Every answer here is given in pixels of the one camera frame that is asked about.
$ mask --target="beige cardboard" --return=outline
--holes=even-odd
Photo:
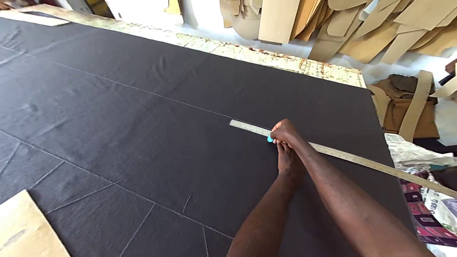
[[[381,62],[385,64],[393,64],[426,33],[427,30],[422,29],[398,34],[390,47],[387,49],[386,53],[383,55]]]
[[[444,27],[436,27],[430,31],[427,31],[427,33],[425,33],[424,36],[422,36],[416,43],[414,43],[414,45],[412,47],[410,47],[409,49],[412,50],[412,49],[416,49],[416,48],[419,48],[423,45],[425,45],[427,42],[429,42],[432,38],[434,38],[436,35],[438,35],[438,33],[440,31],[442,31],[444,29]]]
[[[306,25],[305,29],[303,29],[303,31],[300,32],[300,34],[298,34],[295,37],[296,39],[301,39],[301,40],[304,40],[304,41],[308,41],[309,40],[309,37],[311,36],[313,31],[316,29],[317,22],[319,20],[318,12],[322,11],[322,8],[323,8],[323,5],[319,5],[319,8],[316,11],[316,13],[313,15],[313,18],[311,19],[311,21],[308,23],[308,25]]]
[[[289,42],[300,0],[263,0],[259,39]]]
[[[221,14],[224,21],[224,28],[232,26],[232,7],[230,6],[230,0],[219,0],[221,6]]]
[[[328,7],[329,7],[329,5],[327,4],[327,0],[322,1],[322,6],[316,11],[316,14],[319,13],[319,16],[318,16],[318,19],[317,19],[316,27],[317,27],[318,25],[322,24],[322,22],[324,21],[325,14],[327,13]]]
[[[382,10],[384,8],[386,8],[387,6],[393,4],[394,2],[396,2],[397,0],[383,0],[383,1],[379,1],[377,6],[379,8],[379,10]]]
[[[327,28],[327,33],[331,36],[344,37],[359,9],[356,6],[342,11],[335,11]]]
[[[321,3],[322,3],[323,0],[316,0],[314,2],[314,6],[313,8],[311,9],[311,15],[308,17],[308,21],[306,22],[306,24],[309,23],[309,21],[311,20],[311,18],[313,18],[313,16],[315,15],[317,9],[321,6]]]
[[[379,119],[379,124],[381,127],[384,125],[384,119],[386,117],[387,106],[390,102],[390,97],[386,95],[384,90],[373,85],[367,85],[367,88],[374,93],[373,103],[376,108],[376,114]]]
[[[232,6],[230,5],[230,0],[219,0],[219,5],[221,6],[221,14],[224,20],[231,20]]]
[[[233,29],[244,39],[256,39],[259,37],[260,14],[256,14],[250,5],[245,5],[243,9],[232,18]]]
[[[457,46],[457,19],[449,26],[444,27],[434,38],[423,46],[414,49],[414,52],[433,56],[440,56],[444,49]]]
[[[430,93],[433,74],[429,71],[421,70],[418,74],[416,91],[414,92],[413,100],[409,105],[403,121],[400,126],[399,135],[406,141],[413,142],[414,132],[416,131],[417,122],[424,109]]]
[[[359,13],[362,11],[363,6],[359,7],[359,11],[356,14],[358,17]],[[327,27],[329,26],[330,19],[328,19],[322,26],[319,31],[319,35],[316,39],[316,42],[311,49],[311,53],[308,56],[308,59],[326,62],[332,58],[332,56],[343,46],[346,40],[354,33],[354,31],[359,27],[362,21],[359,19],[354,19],[349,26],[349,29],[346,32],[344,37],[336,37],[327,34]]]
[[[431,96],[439,97],[439,98],[449,98],[455,92],[457,92],[457,76],[453,77],[449,80],[444,86],[438,88],[435,93]]]
[[[164,10],[166,13],[171,13],[174,15],[182,15],[181,9],[179,8],[178,0],[168,0],[168,7]]]
[[[355,38],[353,33],[338,52],[366,64],[397,36],[399,25],[392,19],[359,38]]]
[[[239,14],[239,5],[240,5],[240,0],[229,0],[230,3],[230,9],[232,11],[232,15],[238,15]]]
[[[335,11],[341,11],[365,4],[367,0],[329,0],[329,7]]]
[[[394,3],[390,4],[386,8],[379,10],[378,6],[375,7],[372,13],[368,15],[367,19],[364,21],[362,26],[359,28],[357,31],[355,37],[361,37],[368,32],[372,31],[373,29],[381,26],[381,24],[387,19],[389,14],[392,13],[392,11],[395,9],[395,7],[398,5],[398,3],[401,0],[397,0]]]
[[[300,0],[292,27],[290,39],[294,39],[307,25],[316,0]]]
[[[38,15],[33,15],[33,14],[28,14],[28,13],[22,13],[22,12],[19,12],[16,10],[0,11],[0,17],[5,18],[5,19],[10,19],[10,20],[15,20],[15,21],[26,21],[26,22],[36,23],[36,24],[46,25],[46,26],[58,26],[58,25],[70,23],[69,21],[64,21],[64,20],[49,18],[49,17],[43,17],[43,16],[38,16]]]
[[[394,8],[392,12],[400,12],[403,11],[406,6],[411,2],[412,0],[401,0],[397,7]]]
[[[333,9],[329,7],[327,7],[327,11],[325,12],[325,16],[324,16],[324,19],[317,25],[317,27],[320,27],[323,25],[323,23],[328,19],[330,18],[330,16],[332,15],[333,13]]]
[[[405,24],[400,24],[399,29],[397,30],[397,34],[416,31],[416,30],[421,30],[421,28],[410,26],[410,25],[405,25]]]
[[[395,22],[432,30],[456,8],[456,0],[414,0]]]
[[[444,27],[449,24],[457,17],[457,8],[451,11],[440,23],[438,23],[437,27]]]
[[[228,28],[232,26],[232,20],[226,20],[224,19],[224,28]]]
[[[70,257],[26,190],[0,205],[0,257]]]
[[[249,5],[256,14],[259,14],[260,8],[262,8],[263,0],[249,0]]]

